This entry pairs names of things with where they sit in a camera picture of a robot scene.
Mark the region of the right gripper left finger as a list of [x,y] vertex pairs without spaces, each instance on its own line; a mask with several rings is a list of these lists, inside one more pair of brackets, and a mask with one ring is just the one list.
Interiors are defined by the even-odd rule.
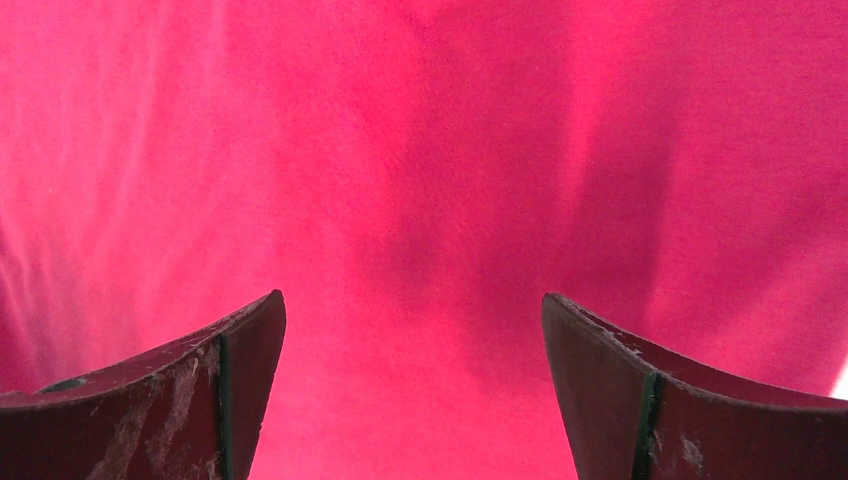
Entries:
[[245,479],[286,329],[272,291],[191,334],[1,398],[5,479]]

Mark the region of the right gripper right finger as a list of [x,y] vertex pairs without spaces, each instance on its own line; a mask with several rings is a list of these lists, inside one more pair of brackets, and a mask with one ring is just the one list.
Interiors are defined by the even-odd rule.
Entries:
[[581,479],[843,479],[847,404],[709,367],[554,293],[545,350]]

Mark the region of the crimson red t-shirt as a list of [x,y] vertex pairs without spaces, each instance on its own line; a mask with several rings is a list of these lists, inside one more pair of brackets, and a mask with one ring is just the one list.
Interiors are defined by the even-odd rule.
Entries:
[[273,289],[254,479],[571,479],[559,292],[847,394],[843,1],[5,1],[1,387]]

